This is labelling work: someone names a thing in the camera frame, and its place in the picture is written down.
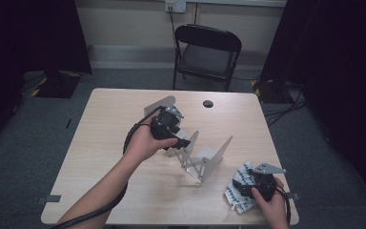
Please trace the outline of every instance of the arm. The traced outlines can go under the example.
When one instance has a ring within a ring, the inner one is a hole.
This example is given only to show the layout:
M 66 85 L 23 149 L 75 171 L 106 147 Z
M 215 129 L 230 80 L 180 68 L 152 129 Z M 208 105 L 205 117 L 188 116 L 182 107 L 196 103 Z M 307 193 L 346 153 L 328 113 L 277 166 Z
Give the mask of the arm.
M 130 176 L 144 160 L 153 156 L 157 150 L 174 145 L 176 138 L 155 140 L 151 134 L 149 117 L 133 134 L 129 146 L 121 159 L 100 179 L 82 198 L 65 213 L 58 223 L 88 214 L 112 202 L 123 190 Z M 102 228 L 110 211 L 93 219 L 83 221 L 71 228 Z
M 284 184 L 280 179 L 275 177 L 275 181 L 277 181 L 277 185 L 284 188 Z M 261 196 L 255 188 L 252 188 L 252 194 L 260 206 L 264 217 L 273 229 L 289 228 L 286 220 L 285 200 L 277 191 L 274 192 L 273 197 L 269 202 L 266 202 L 263 196 Z

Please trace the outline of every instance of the wooden table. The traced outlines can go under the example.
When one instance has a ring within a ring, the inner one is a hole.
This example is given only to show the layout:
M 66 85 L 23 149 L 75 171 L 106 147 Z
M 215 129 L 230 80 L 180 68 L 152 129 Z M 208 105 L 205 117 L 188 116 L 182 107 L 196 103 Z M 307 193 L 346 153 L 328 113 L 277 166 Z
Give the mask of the wooden table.
M 230 213 L 224 191 L 245 162 L 281 167 L 263 113 L 254 94 L 96 89 L 73 137 L 42 221 L 56 223 L 122 157 L 127 132 L 143 116 L 143 109 L 173 95 L 185 115 L 180 127 L 188 136 L 199 131 L 194 145 L 218 150 L 233 135 L 222 161 L 203 183 L 180 168 L 176 157 L 162 151 L 132 175 L 127 194 L 112 210 L 107 224 L 134 225 L 252 225 L 265 224 L 258 207 L 242 215 Z M 213 102 L 212 108 L 203 106 Z M 277 175 L 289 191 L 283 175 Z M 291 224 L 298 214 L 291 201 Z

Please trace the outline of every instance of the power outlet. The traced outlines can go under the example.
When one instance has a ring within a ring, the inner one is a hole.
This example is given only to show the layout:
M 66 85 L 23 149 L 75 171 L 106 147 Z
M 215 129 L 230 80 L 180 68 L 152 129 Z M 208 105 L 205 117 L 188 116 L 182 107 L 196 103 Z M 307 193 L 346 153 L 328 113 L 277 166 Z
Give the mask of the power outlet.
M 185 1 L 165 1 L 165 11 L 169 12 L 172 9 L 173 12 L 186 12 Z

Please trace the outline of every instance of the chair backrest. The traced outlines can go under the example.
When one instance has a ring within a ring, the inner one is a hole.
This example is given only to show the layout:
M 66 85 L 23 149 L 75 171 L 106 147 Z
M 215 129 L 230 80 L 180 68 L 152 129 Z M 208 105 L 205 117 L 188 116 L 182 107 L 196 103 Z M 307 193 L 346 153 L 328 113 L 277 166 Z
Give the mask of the chair backrest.
M 174 32 L 174 39 L 177 47 L 178 42 L 183 42 L 229 52 L 240 52 L 242 49 L 240 39 L 230 31 L 193 24 L 178 27 Z

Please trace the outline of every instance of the black chair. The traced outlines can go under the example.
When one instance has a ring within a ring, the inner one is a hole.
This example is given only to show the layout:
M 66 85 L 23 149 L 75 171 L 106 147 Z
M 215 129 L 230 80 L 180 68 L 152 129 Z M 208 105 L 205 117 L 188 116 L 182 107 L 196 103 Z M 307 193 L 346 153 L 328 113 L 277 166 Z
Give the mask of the black chair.
M 183 78 L 189 74 L 225 82 L 225 92 L 229 90 L 242 49 L 242 43 L 236 35 L 229 31 L 189 24 L 176 29 L 174 41 L 173 89 L 176 73 L 182 73 Z M 180 43 L 187 44 L 184 52 L 180 49 Z

